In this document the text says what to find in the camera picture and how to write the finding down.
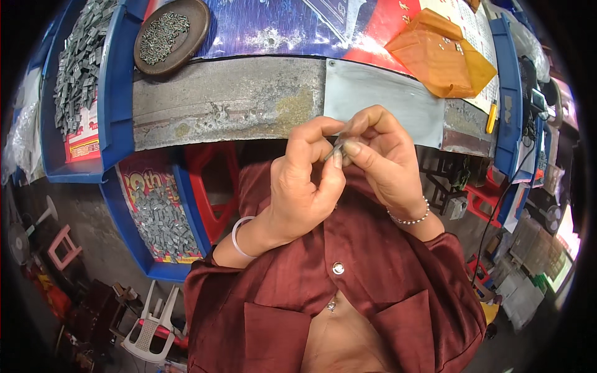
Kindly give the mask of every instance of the white bangle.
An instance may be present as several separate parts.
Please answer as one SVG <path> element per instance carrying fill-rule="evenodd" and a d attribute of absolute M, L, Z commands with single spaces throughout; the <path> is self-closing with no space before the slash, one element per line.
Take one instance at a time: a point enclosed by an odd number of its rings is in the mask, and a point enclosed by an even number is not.
<path fill-rule="evenodd" d="M 232 228 L 232 245 L 234 245 L 234 248 L 236 249 L 236 251 L 238 251 L 239 254 L 241 254 L 242 256 L 249 258 L 249 259 L 256 259 L 257 257 L 252 257 L 250 255 L 245 254 L 244 252 L 242 252 L 241 248 L 238 247 L 238 243 L 236 243 L 236 229 L 238 228 L 238 226 L 241 225 L 241 223 L 243 221 L 247 221 L 247 220 L 253 220 L 255 219 L 255 216 L 245 216 L 244 218 L 240 218 L 236 224 L 234 224 L 234 228 Z"/>
<path fill-rule="evenodd" d="M 425 211 L 425 216 L 423 216 L 421 219 L 410 220 L 410 221 L 400 220 L 399 218 L 397 218 L 394 215 L 392 215 L 392 213 L 390 212 L 390 210 L 387 210 L 387 213 L 388 213 L 388 215 L 390 215 L 390 218 L 392 219 L 392 221 L 394 223 L 396 223 L 396 224 L 406 224 L 406 225 L 409 226 L 409 225 L 412 225 L 412 224 L 421 223 L 429 215 L 429 202 L 427 201 L 427 198 L 423 197 L 423 199 L 425 200 L 425 203 L 427 204 L 427 211 Z"/>

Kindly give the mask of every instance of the left hand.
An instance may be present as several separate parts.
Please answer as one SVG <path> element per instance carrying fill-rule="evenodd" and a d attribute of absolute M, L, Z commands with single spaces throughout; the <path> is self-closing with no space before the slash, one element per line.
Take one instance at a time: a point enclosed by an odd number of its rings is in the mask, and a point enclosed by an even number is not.
<path fill-rule="evenodd" d="M 344 165 L 353 162 L 365 171 L 377 199 L 395 217 L 416 220 L 427 206 L 412 138 L 384 107 L 375 105 L 356 113 L 346 124 Z"/>
<path fill-rule="evenodd" d="M 262 214 L 278 245 L 309 233 L 334 211 L 346 184 L 341 153 L 325 163 L 319 187 L 311 182 L 311 172 L 312 164 L 323 161 L 333 148 L 324 136 L 343 128 L 344 123 L 323 116 L 297 126 L 288 138 L 286 154 L 272 162 L 272 200 Z"/>

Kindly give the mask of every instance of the poster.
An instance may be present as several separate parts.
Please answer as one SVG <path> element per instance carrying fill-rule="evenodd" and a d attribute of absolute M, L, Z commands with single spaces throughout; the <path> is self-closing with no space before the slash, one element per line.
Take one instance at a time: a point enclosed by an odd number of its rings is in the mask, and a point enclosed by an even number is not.
<path fill-rule="evenodd" d="M 171 0 L 150 0 L 145 18 Z M 410 75 L 384 46 L 423 8 L 450 19 L 496 68 L 493 38 L 483 8 L 464 0 L 204 0 L 211 25 L 194 58 L 289 54 L 367 63 Z M 477 98 L 486 113 L 497 77 Z"/>
<path fill-rule="evenodd" d="M 65 163 L 85 161 L 101 156 L 100 137 L 97 132 L 97 93 L 96 99 L 91 103 L 91 108 L 82 107 L 79 114 L 81 116 L 79 128 L 75 133 L 68 134 L 64 142 Z"/>

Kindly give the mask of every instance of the shirt button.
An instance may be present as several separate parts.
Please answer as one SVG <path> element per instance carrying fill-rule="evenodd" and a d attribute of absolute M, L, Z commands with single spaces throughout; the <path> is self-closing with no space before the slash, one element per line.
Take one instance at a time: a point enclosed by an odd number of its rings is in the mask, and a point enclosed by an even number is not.
<path fill-rule="evenodd" d="M 337 275 L 341 275 L 342 273 L 344 273 L 344 264 L 342 264 L 339 261 L 335 262 L 332 265 L 332 271 Z"/>

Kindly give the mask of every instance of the white plastic chair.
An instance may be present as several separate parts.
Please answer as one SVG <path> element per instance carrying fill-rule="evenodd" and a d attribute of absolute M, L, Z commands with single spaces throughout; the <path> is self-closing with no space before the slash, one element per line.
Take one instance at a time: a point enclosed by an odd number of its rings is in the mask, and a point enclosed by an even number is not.
<path fill-rule="evenodd" d="M 153 313 L 148 312 L 154 284 L 155 280 L 152 281 L 151 287 L 149 288 L 149 294 L 147 295 L 147 300 L 145 301 L 145 307 L 143 308 L 143 312 L 141 313 L 141 318 L 137 319 L 137 322 L 135 323 L 131 331 L 128 333 L 122 345 L 127 351 L 129 351 L 134 356 L 137 356 L 139 359 L 157 364 L 164 361 L 166 355 L 168 354 L 168 351 L 170 351 L 170 347 L 172 347 L 172 343 L 174 342 L 174 327 L 172 326 L 172 322 L 170 321 L 170 316 L 172 315 L 172 309 L 174 308 L 174 303 L 176 302 L 176 296 L 179 293 L 179 289 L 176 286 L 172 286 L 172 290 L 170 291 L 168 300 L 164 304 L 164 310 L 162 311 L 160 318 L 157 319 L 153 317 L 153 315 L 157 315 L 159 313 L 159 309 L 161 308 L 162 303 L 164 301 L 161 298 L 158 299 L 158 303 L 156 304 Z M 142 319 L 143 325 L 141 326 L 141 333 L 139 333 L 137 341 L 135 343 L 132 343 L 130 340 L 131 334 L 139 324 L 139 321 Z M 170 334 L 168 334 L 168 338 L 166 339 L 166 345 L 164 346 L 162 352 L 156 354 L 149 351 L 149 346 L 151 345 L 151 341 L 159 325 L 169 330 Z"/>

